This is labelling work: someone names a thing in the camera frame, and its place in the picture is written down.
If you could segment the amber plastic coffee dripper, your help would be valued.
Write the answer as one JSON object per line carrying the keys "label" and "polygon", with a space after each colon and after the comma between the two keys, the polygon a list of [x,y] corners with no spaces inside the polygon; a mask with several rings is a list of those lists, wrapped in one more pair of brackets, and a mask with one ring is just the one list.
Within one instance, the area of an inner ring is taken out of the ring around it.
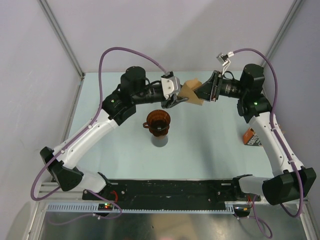
{"label": "amber plastic coffee dripper", "polygon": [[164,110],[151,111],[146,122],[142,124],[143,128],[148,129],[154,137],[166,136],[170,129],[171,117],[169,113]]}

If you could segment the brown paper coffee filter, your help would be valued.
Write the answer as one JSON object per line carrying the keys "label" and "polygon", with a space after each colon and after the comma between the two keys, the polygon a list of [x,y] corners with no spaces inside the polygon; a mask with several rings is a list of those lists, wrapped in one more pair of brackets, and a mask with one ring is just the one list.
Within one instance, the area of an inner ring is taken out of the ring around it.
{"label": "brown paper coffee filter", "polygon": [[198,78],[187,80],[181,87],[178,96],[181,98],[188,98],[186,103],[202,106],[204,101],[200,99],[194,92],[201,85],[202,83],[198,80]]}

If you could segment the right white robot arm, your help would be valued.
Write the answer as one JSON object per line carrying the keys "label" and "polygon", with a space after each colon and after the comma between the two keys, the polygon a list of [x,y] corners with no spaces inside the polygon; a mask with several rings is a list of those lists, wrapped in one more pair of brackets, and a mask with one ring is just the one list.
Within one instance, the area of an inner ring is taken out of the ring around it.
{"label": "right white robot arm", "polygon": [[272,178],[242,175],[233,178],[232,197],[238,201],[250,194],[264,196],[269,204],[278,205],[304,198],[316,180],[313,168],[306,168],[286,141],[272,106],[262,94],[264,69],[247,64],[239,80],[227,79],[219,71],[194,92],[205,101],[216,101],[220,96],[236,98],[237,111],[257,134],[268,157]]}

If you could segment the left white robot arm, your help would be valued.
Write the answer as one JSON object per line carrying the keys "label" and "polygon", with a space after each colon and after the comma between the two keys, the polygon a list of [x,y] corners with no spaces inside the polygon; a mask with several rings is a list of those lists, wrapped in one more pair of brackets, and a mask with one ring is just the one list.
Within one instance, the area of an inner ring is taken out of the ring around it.
{"label": "left white robot arm", "polygon": [[120,84],[99,104],[97,113],[88,123],[55,148],[44,147],[40,151],[60,189],[67,192],[81,187],[101,200],[107,199],[111,194],[107,178],[102,173],[80,170],[77,163],[102,137],[135,114],[137,105],[161,103],[162,108],[168,109],[186,101],[178,96],[181,87],[173,72],[150,82],[142,67],[129,67],[121,75]]}

